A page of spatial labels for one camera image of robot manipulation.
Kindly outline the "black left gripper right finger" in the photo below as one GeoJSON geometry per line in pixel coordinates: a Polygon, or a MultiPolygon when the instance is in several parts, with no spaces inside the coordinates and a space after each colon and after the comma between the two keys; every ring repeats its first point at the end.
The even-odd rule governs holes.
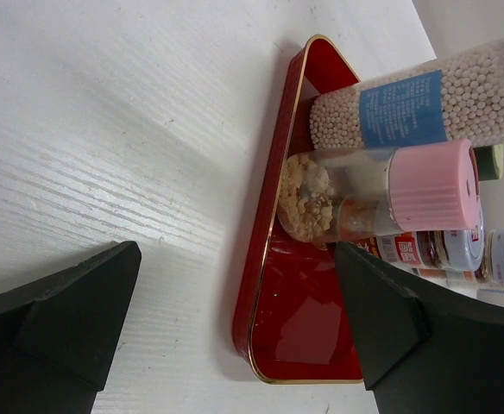
{"type": "Polygon", "coordinates": [[[504,307],[337,244],[364,385],[381,413],[504,413],[504,307]]]}

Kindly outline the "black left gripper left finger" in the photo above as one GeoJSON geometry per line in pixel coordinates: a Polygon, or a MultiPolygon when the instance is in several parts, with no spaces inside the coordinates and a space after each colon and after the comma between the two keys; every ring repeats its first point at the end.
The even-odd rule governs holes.
{"type": "Polygon", "coordinates": [[[0,413],[89,413],[106,385],[142,260],[124,241],[0,293],[0,413]]]}

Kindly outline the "red-white lid sauce jar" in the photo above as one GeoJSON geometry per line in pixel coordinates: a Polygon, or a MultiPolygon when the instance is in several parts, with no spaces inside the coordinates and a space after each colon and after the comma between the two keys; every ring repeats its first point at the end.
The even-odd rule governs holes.
{"type": "Polygon", "coordinates": [[[407,232],[356,243],[373,256],[423,278],[474,282],[485,247],[483,217],[473,229],[407,232]]]}

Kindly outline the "yellow cap spice bottle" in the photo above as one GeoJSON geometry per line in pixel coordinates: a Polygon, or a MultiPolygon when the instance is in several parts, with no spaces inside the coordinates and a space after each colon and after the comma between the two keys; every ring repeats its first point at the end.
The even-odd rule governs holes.
{"type": "Polygon", "coordinates": [[[476,147],[474,153],[480,181],[499,180],[503,177],[503,145],[476,147]]]}

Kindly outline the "tall jar blue label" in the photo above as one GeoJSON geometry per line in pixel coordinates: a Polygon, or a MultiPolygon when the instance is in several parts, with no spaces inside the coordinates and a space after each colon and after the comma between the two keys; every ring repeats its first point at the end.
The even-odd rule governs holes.
{"type": "Polygon", "coordinates": [[[504,144],[504,39],[326,92],[309,127],[315,148],[504,144]]]}

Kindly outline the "pink cap spice bottle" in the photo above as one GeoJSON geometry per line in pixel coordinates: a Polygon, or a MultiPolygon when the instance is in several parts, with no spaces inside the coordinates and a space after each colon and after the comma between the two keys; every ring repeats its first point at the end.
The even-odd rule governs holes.
{"type": "Polygon", "coordinates": [[[295,154],[282,167],[276,212],[294,240],[317,245],[472,229],[480,201],[471,142],[295,154]]]}

